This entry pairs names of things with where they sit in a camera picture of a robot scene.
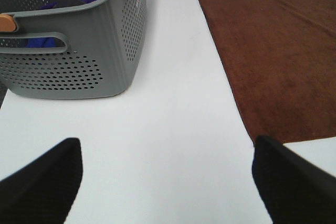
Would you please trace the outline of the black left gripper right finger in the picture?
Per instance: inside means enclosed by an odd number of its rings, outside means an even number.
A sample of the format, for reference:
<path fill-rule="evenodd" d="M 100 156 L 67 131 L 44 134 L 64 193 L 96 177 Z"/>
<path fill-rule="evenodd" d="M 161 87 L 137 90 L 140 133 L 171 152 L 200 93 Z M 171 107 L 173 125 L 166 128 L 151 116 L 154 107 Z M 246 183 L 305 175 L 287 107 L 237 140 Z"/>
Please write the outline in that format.
<path fill-rule="evenodd" d="M 273 223 L 335 223 L 335 177 L 277 140 L 255 141 L 253 179 Z"/>

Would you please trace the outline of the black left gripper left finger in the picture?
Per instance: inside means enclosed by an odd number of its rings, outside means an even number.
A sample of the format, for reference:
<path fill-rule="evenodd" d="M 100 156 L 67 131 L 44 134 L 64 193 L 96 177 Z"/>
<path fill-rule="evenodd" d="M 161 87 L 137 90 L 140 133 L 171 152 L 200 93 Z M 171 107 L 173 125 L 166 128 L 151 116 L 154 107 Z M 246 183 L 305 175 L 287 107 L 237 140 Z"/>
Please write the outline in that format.
<path fill-rule="evenodd" d="M 80 141 L 67 138 L 1 180 L 1 223 L 64 223 L 82 176 Z"/>

